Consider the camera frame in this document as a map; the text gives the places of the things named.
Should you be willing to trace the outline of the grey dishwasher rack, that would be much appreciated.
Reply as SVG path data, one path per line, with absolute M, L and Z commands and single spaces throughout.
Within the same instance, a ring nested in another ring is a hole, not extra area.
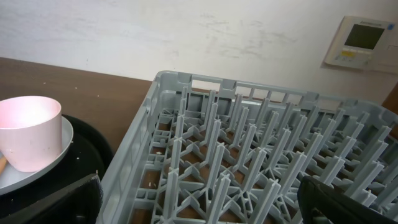
M 369 101 L 159 72 L 102 181 L 98 223 L 301 223 L 311 176 L 397 219 L 397 115 Z

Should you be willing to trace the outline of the wall control panel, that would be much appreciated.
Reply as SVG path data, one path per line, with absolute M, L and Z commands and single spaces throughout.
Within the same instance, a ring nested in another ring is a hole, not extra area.
M 327 65 L 397 74 L 397 24 L 345 16 L 325 56 Z

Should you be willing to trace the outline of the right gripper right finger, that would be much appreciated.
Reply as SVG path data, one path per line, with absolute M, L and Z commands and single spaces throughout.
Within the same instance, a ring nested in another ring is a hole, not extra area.
M 302 178 L 297 197 L 304 224 L 320 223 L 316 213 L 321 213 L 327 221 L 336 224 L 395 223 L 310 176 Z

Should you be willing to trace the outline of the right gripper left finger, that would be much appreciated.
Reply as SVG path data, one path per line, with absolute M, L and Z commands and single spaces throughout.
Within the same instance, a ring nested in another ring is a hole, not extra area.
M 1 223 L 95 223 L 102 203 L 100 178 L 97 174 L 89 174 L 1 218 Z

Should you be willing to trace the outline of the grey round plate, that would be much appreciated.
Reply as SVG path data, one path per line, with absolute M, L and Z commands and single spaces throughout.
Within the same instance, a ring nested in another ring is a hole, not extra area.
M 62 116 L 62 147 L 61 154 L 48 166 L 37 172 L 21 172 L 16 170 L 10 163 L 7 162 L 3 172 L 1 173 L 1 195 L 7 194 L 19 188 L 22 188 L 44 174 L 52 170 L 67 154 L 70 144 L 73 142 L 74 130 L 71 122 Z

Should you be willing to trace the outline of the wooden chopstick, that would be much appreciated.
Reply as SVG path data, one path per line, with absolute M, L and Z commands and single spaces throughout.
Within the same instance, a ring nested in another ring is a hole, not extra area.
M 3 173 L 6 165 L 7 165 L 7 159 L 5 156 L 2 156 L 2 158 L 0 158 L 0 174 Z

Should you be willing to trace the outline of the pink plastic cup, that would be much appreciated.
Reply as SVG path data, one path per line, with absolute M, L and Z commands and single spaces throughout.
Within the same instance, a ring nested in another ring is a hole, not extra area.
M 1 152 L 20 172 L 36 172 L 62 152 L 62 106 L 45 96 L 1 101 Z

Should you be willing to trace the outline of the round black serving tray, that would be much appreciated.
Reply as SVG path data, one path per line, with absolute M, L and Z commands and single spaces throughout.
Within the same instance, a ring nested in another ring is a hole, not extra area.
M 89 174 L 103 178 L 114 153 L 106 138 L 88 123 L 64 115 L 73 127 L 73 139 L 65 157 L 32 183 L 1 196 L 1 218 L 36 203 Z

